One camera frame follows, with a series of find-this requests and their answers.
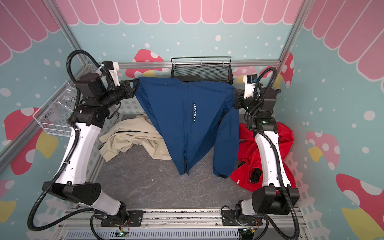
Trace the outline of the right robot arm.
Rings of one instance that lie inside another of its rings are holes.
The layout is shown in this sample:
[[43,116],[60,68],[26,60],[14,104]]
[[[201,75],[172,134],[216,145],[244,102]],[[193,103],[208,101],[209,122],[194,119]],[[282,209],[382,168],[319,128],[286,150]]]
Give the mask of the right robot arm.
[[298,217],[294,205],[300,197],[283,166],[279,148],[278,125],[272,116],[279,90],[246,84],[239,95],[238,106],[246,110],[247,128],[253,132],[261,157],[262,186],[251,199],[238,203],[238,216],[291,215]]

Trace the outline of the navy blue jacket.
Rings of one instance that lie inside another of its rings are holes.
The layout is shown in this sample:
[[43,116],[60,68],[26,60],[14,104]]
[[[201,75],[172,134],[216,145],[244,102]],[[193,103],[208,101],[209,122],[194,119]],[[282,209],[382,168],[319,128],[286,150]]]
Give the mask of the navy blue jacket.
[[179,174],[214,150],[213,173],[228,178],[239,151],[236,89],[219,82],[141,77],[135,96],[163,137]]

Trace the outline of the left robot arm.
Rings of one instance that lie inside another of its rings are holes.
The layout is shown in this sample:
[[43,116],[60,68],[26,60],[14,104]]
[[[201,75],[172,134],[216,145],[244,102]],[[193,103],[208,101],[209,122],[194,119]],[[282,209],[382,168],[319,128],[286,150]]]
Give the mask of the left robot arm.
[[133,98],[137,84],[126,80],[110,83],[106,88],[99,74],[90,73],[81,76],[76,86],[83,99],[69,118],[71,146],[54,178],[43,184],[43,192],[87,205],[110,223],[123,225],[129,219],[125,204],[104,193],[100,184],[87,182],[86,174],[93,146],[110,114],[109,108]]

